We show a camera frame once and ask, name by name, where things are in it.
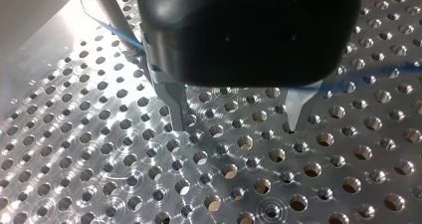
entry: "blue cable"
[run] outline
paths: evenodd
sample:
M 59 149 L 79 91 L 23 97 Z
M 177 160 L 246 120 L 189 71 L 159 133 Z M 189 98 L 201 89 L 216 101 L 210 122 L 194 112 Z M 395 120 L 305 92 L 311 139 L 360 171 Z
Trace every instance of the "blue cable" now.
M 131 39 L 129 36 L 127 36 L 126 34 L 124 34 L 122 31 L 110 26 L 109 24 L 103 22 L 102 20 L 92 16 L 90 13 L 88 13 L 87 9 L 84 6 L 84 2 L 83 0 L 81 0 L 81 6 L 82 6 L 82 10 L 85 12 L 85 14 L 87 14 L 89 17 L 91 17 L 93 20 L 95 20 L 96 22 L 98 22 L 102 27 L 106 28 L 107 30 L 113 32 L 114 34 L 118 35 L 120 38 L 124 39 L 125 41 L 131 43 L 133 46 L 135 46 L 136 48 L 145 51 L 145 48 L 143 47 L 143 45 L 141 43 L 139 43 L 136 40 Z

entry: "aluminum surface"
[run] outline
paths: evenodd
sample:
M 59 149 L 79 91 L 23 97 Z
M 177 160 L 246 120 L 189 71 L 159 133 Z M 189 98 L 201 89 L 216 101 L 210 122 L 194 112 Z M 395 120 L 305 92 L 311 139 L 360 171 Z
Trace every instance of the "aluminum surface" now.
M 135 0 L 118 2 L 138 33 Z M 330 79 L 419 62 L 420 9 L 363 0 Z M 2 223 L 420 222 L 420 74 L 344 81 L 296 133 L 284 90 L 189 87 L 187 131 L 174 132 L 116 41 L 92 30 L 5 116 Z

